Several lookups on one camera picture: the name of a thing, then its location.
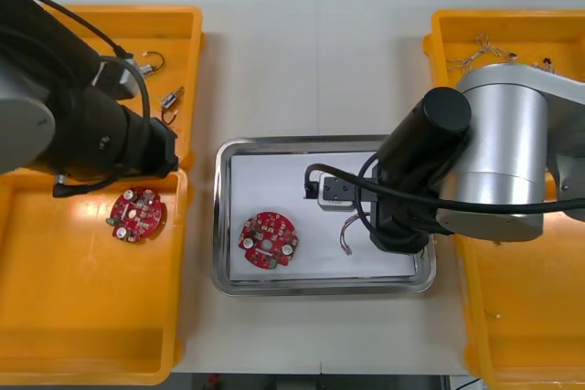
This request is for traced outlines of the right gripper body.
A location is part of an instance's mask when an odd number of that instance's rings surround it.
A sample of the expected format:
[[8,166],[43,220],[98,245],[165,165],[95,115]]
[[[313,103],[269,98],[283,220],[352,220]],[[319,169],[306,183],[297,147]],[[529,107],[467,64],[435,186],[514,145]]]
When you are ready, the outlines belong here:
[[[398,181],[393,181],[393,175],[382,168],[374,168],[372,176],[377,178],[378,184],[403,193],[438,197],[437,178],[430,168],[414,168]],[[439,233],[436,213],[436,207],[377,195],[376,201],[370,204],[370,225],[376,230],[370,237],[385,252],[420,253],[428,245],[430,236]]]

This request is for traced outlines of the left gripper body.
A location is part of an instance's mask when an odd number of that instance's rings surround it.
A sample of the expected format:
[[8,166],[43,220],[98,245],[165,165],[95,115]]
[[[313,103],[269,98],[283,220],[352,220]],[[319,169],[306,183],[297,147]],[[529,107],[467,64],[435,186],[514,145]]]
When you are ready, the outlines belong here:
[[161,120],[150,119],[149,137],[145,149],[145,174],[167,176],[178,169],[176,133]]

